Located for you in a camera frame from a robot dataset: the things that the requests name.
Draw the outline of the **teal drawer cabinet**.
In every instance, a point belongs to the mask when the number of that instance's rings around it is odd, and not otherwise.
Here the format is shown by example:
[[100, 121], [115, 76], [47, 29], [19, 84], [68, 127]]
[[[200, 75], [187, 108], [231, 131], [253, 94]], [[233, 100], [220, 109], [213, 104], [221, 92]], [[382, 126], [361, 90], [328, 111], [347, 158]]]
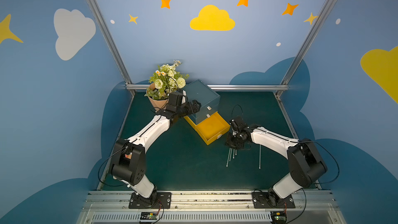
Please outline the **teal drawer cabinet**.
[[187, 93], [189, 101], [197, 100], [201, 104], [199, 112], [189, 115], [196, 125], [218, 111], [221, 96], [200, 79], [185, 85], [183, 90]]

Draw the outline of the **yellow bottom drawer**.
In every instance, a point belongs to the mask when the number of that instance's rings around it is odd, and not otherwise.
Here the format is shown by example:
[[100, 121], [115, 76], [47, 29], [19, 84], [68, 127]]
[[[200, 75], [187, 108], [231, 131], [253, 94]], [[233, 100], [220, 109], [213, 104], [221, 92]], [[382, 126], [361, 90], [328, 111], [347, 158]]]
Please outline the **yellow bottom drawer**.
[[218, 112], [215, 112], [199, 124], [195, 124], [188, 116], [185, 116], [184, 119], [198, 133], [206, 145], [210, 145], [221, 138], [230, 129], [230, 125]]

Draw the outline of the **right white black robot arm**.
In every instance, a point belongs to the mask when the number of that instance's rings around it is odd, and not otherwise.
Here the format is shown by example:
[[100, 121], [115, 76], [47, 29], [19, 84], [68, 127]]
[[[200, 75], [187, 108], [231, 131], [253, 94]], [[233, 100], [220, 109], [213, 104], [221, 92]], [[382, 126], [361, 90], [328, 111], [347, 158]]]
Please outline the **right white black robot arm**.
[[274, 206], [292, 193], [308, 188], [328, 170], [313, 141], [288, 138], [264, 127], [231, 122], [226, 145], [242, 150], [246, 143], [264, 146], [288, 161], [289, 173], [267, 191], [267, 199]]

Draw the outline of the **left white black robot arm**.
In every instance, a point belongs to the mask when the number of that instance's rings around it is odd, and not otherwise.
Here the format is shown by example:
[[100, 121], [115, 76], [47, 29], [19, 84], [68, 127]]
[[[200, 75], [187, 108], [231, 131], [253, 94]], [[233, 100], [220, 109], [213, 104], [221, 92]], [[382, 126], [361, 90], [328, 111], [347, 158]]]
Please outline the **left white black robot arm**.
[[197, 100], [168, 104], [134, 136], [118, 140], [109, 164], [113, 178], [132, 188], [140, 197], [151, 198], [155, 193], [155, 185], [146, 176], [147, 151], [179, 118], [197, 113], [200, 109], [201, 104]]

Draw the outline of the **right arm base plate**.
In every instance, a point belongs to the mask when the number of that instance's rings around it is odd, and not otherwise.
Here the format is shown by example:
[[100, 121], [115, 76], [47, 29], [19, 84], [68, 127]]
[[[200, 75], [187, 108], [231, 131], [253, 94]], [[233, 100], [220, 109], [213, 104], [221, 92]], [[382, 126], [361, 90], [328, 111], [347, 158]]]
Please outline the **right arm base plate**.
[[292, 195], [282, 199], [274, 193], [254, 191], [251, 196], [255, 208], [295, 208]]

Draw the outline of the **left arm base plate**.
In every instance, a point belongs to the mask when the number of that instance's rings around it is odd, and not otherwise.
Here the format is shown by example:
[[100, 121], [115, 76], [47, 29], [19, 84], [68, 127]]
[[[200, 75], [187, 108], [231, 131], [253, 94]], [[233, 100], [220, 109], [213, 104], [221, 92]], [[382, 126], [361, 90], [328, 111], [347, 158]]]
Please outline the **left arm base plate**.
[[150, 208], [155, 209], [160, 206], [164, 209], [170, 209], [171, 207], [171, 192], [157, 192], [155, 191], [149, 198], [144, 198], [139, 194], [133, 193], [129, 202], [129, 209], [144, 209]]

